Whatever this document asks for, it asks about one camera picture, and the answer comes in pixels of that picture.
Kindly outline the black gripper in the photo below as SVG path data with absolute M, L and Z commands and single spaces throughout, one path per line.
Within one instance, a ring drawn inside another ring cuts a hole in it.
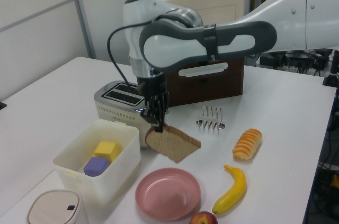
M 155 126 L 156 132 L 163 132 L 165 113 L 168 110 L 169 92 L 164 73 L 153 77 L 137 77 L 138 91 L 145 99 L 141 117 Z

